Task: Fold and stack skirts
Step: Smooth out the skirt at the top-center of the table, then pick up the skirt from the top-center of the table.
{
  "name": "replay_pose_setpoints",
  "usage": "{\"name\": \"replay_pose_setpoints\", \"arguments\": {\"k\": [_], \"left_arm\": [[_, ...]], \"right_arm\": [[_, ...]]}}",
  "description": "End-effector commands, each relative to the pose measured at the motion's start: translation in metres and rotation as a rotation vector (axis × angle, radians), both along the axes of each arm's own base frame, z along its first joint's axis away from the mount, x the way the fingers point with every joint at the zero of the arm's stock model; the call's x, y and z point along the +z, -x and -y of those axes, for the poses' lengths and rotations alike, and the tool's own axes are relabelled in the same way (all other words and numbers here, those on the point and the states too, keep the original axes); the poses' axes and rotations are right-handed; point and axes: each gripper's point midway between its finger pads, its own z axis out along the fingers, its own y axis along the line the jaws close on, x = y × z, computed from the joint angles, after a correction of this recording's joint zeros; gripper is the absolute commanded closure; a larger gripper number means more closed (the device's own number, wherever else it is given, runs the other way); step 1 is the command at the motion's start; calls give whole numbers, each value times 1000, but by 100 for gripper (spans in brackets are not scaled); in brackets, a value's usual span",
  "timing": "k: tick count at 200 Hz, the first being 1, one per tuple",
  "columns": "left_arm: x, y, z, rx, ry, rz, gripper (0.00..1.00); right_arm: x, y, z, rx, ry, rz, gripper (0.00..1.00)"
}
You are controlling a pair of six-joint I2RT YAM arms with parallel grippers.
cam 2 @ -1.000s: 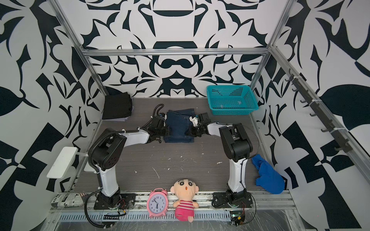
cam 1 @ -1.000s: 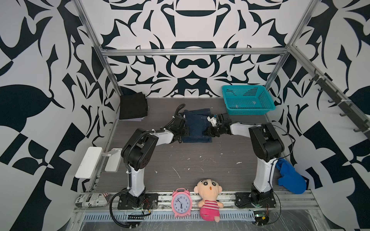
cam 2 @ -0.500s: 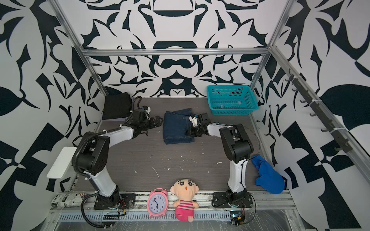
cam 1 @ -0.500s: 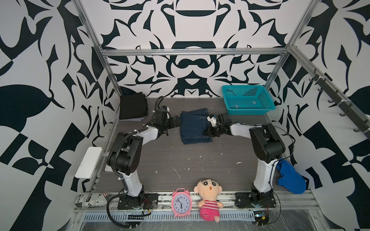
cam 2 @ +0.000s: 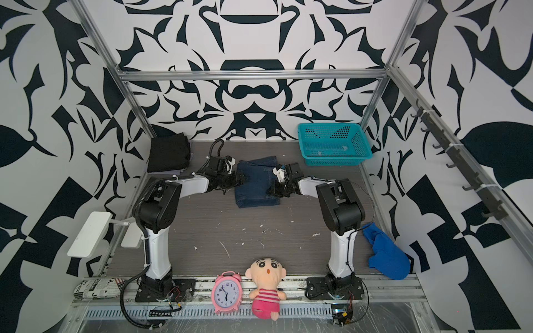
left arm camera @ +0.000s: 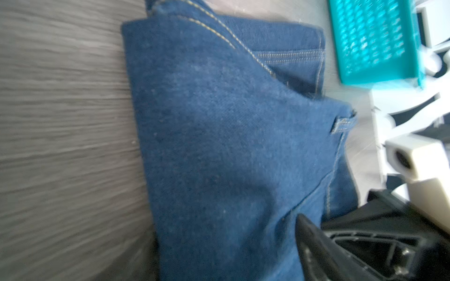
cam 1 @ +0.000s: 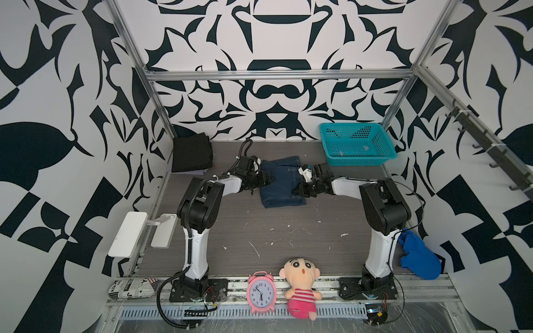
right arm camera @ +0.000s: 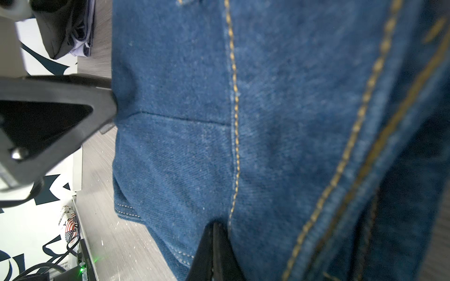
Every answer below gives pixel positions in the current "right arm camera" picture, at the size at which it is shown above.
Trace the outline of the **denim garment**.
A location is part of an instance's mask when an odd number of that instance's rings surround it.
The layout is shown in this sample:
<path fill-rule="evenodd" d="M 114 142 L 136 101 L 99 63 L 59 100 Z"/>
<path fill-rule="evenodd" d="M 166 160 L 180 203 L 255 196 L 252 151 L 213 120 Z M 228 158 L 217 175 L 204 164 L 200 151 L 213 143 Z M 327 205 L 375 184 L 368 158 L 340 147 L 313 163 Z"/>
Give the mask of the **denim garment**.
<path fill-rule="evenodd" d="M 414 281 L 450 175 L 448 1 L 114 1 L 114 208 L 175 277 Z"/>

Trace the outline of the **lavender skirt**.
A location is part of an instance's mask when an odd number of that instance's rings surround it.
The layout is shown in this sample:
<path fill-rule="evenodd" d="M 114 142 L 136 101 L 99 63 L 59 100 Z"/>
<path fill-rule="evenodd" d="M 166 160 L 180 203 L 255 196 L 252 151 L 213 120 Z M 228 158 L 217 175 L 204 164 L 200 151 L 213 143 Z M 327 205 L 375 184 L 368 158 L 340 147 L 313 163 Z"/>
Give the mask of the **lavender skirt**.
<path fill-rule="evenodd" d="M 94 14 L 96 1 L 85 1 L 84 11 L 80 21 L 76 24 L 71 34 L 74 46 L 70 54 L 76 57 L 90 57 L 94 35 Z"/>

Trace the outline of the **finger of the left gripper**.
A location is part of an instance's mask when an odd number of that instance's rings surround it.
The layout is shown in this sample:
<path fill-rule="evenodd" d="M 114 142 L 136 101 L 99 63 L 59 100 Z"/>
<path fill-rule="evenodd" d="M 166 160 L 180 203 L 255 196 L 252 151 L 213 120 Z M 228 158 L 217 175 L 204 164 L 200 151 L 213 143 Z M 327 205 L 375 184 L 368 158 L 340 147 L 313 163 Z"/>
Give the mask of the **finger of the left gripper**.
<path fill-rule="evenodd" d="M 111 79 L 1 78 L 1 189 L 39 180 L 117 114 Z"/>

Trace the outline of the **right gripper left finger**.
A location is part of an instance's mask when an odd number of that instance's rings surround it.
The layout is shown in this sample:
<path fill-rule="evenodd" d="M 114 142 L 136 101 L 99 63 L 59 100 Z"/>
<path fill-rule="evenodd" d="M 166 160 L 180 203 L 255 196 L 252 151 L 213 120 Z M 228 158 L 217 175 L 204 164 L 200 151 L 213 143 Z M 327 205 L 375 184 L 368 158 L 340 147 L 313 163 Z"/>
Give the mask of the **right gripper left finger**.
<path fill-rule="evenodd" d="M 211 281 L 213 278 L 213 223 L 202 234 L 198 249 L 185 281 Z"/>

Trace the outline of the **black garment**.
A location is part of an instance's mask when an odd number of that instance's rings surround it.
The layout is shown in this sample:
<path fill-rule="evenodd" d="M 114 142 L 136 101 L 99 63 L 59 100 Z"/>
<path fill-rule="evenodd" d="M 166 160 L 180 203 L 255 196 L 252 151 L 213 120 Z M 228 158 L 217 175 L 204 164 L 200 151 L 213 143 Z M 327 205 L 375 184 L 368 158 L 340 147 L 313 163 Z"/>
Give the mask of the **black garment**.
<path fill-rule="evenodd" d="M 74 46 L 71 34 L 80 21 L 85 1 L 30 1 L 42 41 L 50 58 L 57 60 Z"/>

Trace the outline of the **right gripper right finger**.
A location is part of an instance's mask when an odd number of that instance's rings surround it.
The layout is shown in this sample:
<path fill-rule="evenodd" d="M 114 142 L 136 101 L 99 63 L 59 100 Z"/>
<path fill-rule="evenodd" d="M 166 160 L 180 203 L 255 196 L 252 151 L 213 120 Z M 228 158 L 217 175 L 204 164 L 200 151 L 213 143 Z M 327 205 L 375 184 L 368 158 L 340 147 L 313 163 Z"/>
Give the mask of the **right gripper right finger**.
<path fill-rule="evenodd" d="M 213 281 L 245 281 L 245 277 L 234 256 L 227 232 L 218 222 L 213 224 L 212 253 Z"/>

